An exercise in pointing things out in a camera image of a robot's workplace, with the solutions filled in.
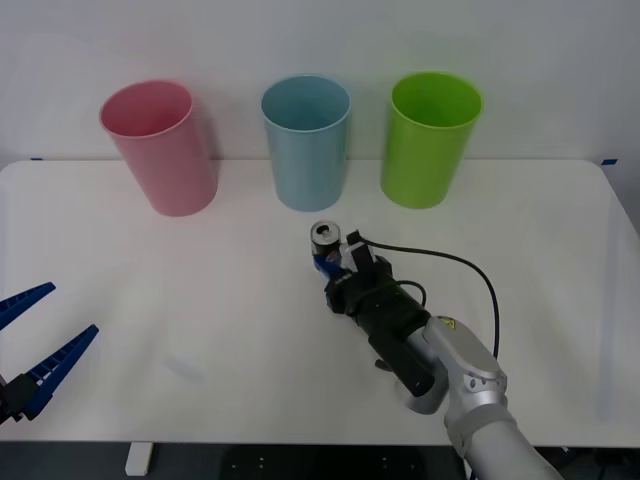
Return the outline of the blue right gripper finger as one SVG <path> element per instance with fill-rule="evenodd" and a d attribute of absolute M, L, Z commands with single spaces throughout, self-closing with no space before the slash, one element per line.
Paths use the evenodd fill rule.
<path fill-rule="evenodd" d="M 329 309 L 334 311 L 330 290 L 335 276 L 335 265 L 321 255 L 313 256 L 313 264 L 315 269 L 325 277 L 324 295 L 326 303 Z"/>

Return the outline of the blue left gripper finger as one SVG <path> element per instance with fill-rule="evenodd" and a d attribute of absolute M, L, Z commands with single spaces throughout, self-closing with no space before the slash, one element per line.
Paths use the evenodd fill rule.
<path fill-rule="evenodd" d="M 6 328 L 24 312 L 56 289 L 47 282 L 0 301 L 0 329 Z"/>
<path fill-rule="evenodd" d="M 35 419 L 98 334 L 90 325 L 46 359 L 3 386 L 3 421 Z"/>

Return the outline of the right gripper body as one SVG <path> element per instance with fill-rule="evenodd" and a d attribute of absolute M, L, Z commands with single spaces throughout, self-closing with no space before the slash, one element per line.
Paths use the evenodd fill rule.
<path fill-rule="evenodd" d="M 392 280 L 391 263 L 382 256 L 375 256 L 374 263 L 364 272 L 335 267 L 335 276 L 330 290 L 334 309 L 332 312 L 354 316 L 367 297 Z"/>

